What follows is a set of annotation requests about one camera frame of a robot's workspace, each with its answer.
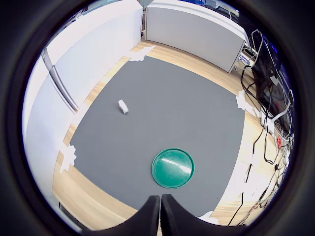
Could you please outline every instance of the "white wall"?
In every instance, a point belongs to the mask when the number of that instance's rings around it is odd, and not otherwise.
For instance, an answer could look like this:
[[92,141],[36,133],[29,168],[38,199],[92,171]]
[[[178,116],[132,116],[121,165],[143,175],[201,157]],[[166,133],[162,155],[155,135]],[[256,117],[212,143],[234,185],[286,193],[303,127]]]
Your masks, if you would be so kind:
[[[102,76],[140,42],[142,7],[136,0],[114,2],[65,28],[47,46],[69,94],[82,104]],[[53,194],[57,156],[74,113],[53,82],[42,57],[30,76],[23,104],[23,140],[32,175],[41,193],[72,228]]]
[[52,188],[57,156],[73,117],[74,114],[48,75],[30,111],[25,152],[35,182],[47,202],[70,226],[79,230],[58,210]]
[[31,109],[38,94],[38,91],[48,74],[49,71],[44,64],[43,58],[40,56],[31,72],[24,96],[22,110],[22,135],[24,147],[26,141],[26,128],[29,122]]
[[230,72],[243,47],[245,31],[205,7],[178,0],[155,0],[147,7],[146,39],[203,58]]
[[48,45],[52,64],[78,107],[124,53],[140,42],[142,11],[136,0],[111,3],[79,18]]

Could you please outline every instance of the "wooden floor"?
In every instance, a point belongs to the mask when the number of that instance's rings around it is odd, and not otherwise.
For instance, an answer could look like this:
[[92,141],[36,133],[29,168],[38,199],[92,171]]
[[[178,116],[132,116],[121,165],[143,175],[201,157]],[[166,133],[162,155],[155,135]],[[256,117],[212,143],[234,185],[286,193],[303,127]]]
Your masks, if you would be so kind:
[[[235,95],[238,95],[239,90],[243,90],[240,83],[241,73],[237,72],[235,69],[228,74],[222,69],[192,54],[150,41],[142,41],[132,50],[137,52],[143,47],[150,47],[153,45],[156,46],[147,54],[147,56],[190,70],[213,81]],[[128,60],[129,58],[123,57],[101,79],[85,100],[87,106],[91,106],[110,79]],[[244,84],[247,86],[250,83],[252,83],[252,74],[250,70],[247,70],[244,76]],[[253,104],[248,97],[246,97],[246,100],[253,107],[256,106],[260,109],[259,105],[257,103]],[[73,123],[70,126],[63,141],[66,145],[69,145],[77,125],[78,124]],[[262,136],[255,146],[255,158],[258,161],[253,165],[249,175],[248,185],[251,187],[244,187],[241,184],[247,176],[247,170],[252,159],[252,145],[255,139],[259,136],[261,130],[262,126],[260,125],[260,119],[245,112],[242,141],[231,179],[217,207],[215,209],[205,209],[205,213],[214,210],[211,218],[218,219],[220,225],[227,225],[230,222],[241,204],[241,192],[244,192],[243,206],[230,225],[237,225],[241,222],[254,204],[257,203],[262,192],[273,177],[275,172],[274,165],[270,165],[264,161],[264,136]],[[266,157],[274,160],[276,155],[274,138],[268,134]],[[137,210],[118,201],[90,182],[75,168],[75,166],[70,166],[69,171],[63,171],[60,174],[59,170],[62,161],[63,154],[59,152],[54,173],[54,194],[64,208],[84,226],[91,230],[106,229],[124,222],[136,213]],[[274,175],[271,181],[271,187],[267,190],[263,199],[267,198],[271,193],[277,176],[278,174]],[[262,210],[262,208],[254,209],[249,218],[245,221],[245,224],[249,224],[256,219]]]

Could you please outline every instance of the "white panel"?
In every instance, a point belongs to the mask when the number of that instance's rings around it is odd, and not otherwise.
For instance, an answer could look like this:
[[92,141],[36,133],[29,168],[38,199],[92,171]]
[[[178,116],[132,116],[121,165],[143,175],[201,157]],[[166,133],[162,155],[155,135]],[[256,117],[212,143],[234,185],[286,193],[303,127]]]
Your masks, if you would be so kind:
[[179,48],[230,72],[245,40],[235,22],[205,7],[155,0],[147,7],[146,39]]
[[44,80],[48,76],[48,74],[49,71],[44,64],[43,58],[40,56],[31,72],[24,96],[22,111],[22,135],[24,147],[26,140],[26,127],[28,125],[30,112],[35,101],[35,98],[38,94],[38,91],[41,85],[43,84]]
[[133,1],[138,6],[137,10],[130,9],[128,13],[119,14],[94,29],[76,42],[57,62],[55,67],[59,77],[79,107],[124,53],[140,42],[143,9],[136,0]]
[[74,118],[55,89],[50,75],[42,84],[31,109],[26,135],[26,156],[37,186],[51,206],[53,176],[64,136]]
[[136,0],[123,0],[100,7],[81,16],[61,31],[47,46],[53,65],[80,39],[99,26],[133,10],[141,9]]

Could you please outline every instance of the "white tape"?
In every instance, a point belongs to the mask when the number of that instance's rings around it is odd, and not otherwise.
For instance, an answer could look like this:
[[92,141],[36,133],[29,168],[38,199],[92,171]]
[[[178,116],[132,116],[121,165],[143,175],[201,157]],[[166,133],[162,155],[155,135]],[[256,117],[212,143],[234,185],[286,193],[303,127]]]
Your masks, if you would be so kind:
[[59,173],[62,173],[63,170],[69,170],[70,164],[74,166],[74,160],[77,158],[75,153],[75,147],[73,145],[66,146],[62,142],[60,151],[63,153],[63,163],[61,164]]
[[236,96],[237,108],[241,108],[242,110],[246,110],[251,113],[254,117],[256,116],[254,112],[254,108],[245,101],[245,91],[238,91],[238,96]]
[[78,110],[78,113],[75,114],[74,116],[74,120],[73,120],[73,124],[75,126],[78,127],[79,123],[81,122],[81,120],[83,119],[84,115],[86,114],[86,112],[88,111],[89,106],[88,104],[86,104],[85,102],[82,104],[82,106],[80,107],[80,109]]
[[125,56],[130,58],[129,61],[143,61],[144,56],[148,54],[155,47],[144,47],[139,52],[128,51],[125,53]]
[[217,218],[210,218],[211,215],[213,213],[213,210],[212,211],[209,211],[207,212],[206,214],[198,217],[200,220],[203,220],[205,222],[208,222],[208,223],[211,223],[211,224],[214,224],[214,225],[218,225],[219,224],[219,219]]

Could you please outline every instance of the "green bowl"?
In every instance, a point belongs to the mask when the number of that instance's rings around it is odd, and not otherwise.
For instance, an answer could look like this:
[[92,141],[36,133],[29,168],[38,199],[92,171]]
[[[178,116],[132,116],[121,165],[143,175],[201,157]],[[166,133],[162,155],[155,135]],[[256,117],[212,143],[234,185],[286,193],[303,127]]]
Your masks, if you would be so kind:
[[192,157],[179,148],[161,151],[153,160],[152,176],[164,188],[180,188],[193,176],[195,165]]

